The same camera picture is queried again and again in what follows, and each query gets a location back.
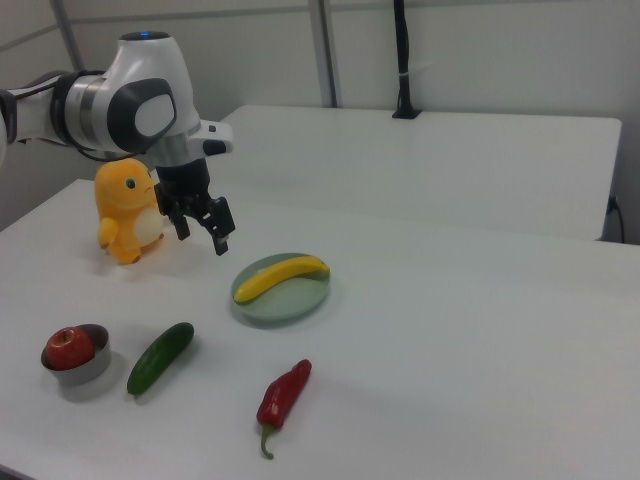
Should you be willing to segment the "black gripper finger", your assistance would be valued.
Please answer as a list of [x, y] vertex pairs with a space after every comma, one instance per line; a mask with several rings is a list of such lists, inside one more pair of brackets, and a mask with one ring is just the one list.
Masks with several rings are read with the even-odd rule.
[[160, 214], [167, 217], [173, 225], [177, 238], [179, 240], [188, 238], [190, 236], [190, 229], [180, 203], [180, 197], [168, 193], [161, 184], [158, 184], [157, 203]]
[[235, 222], [225, 197], [198, 197], [194, 207], [194, 218], [211, 236], [218, 256], [228, 251], [228, 238], [235, 231]]

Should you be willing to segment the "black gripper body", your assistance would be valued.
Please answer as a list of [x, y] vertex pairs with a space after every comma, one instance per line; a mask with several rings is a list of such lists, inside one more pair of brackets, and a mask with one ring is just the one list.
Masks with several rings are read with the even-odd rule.
[[189, 216], [209, 214], [210, 175], [204, 158], [180, 166], [156, 168], [159, 182], [155, 193], [160, 213], [179, 212]]

